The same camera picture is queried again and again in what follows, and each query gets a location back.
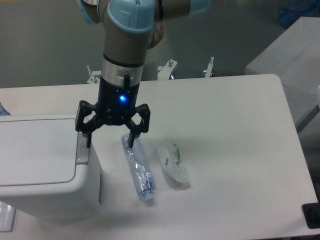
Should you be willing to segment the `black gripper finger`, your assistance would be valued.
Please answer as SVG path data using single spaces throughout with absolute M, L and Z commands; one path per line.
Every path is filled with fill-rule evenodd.
M 138 114 L 140 116 L 139 124 L 133 121 L 133 116 Z M 151 111 L 146 103 L 139 106 L 134 106 L 127 110 L 124 115 L 124 124 L 129 129 L 128 147 L 132 148 L 135 139 L 139 138 L 141 133 L 147 133 L 150 126 Z
M 90 104 L 81 100 L 78 105 L 75 130 L 81 132 L 86 138 L 86 147 L 90 148 L 92 143 L 92 133 L 106 123 L 106 108 L 101 101 Z

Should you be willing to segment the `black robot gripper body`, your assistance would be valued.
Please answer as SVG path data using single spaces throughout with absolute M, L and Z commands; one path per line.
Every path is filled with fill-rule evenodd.
M 135 114 L 143 66 L 121 66 L 102 60 L 96 115 L 105 125 L 121 126 Z

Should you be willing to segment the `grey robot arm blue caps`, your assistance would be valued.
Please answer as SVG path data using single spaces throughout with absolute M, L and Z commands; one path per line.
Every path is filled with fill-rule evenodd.
M 150 125 L 149 106 L 136 101 L 155 24 L 202 13 L 210 1 L 80 0 L 78 6 L 86 21 L 103 24 L 105 40 L 97 102 L 79 102 L 75 130 L 90 146 L 95 130 L 104 125 L 125 125 L 132 147 Z

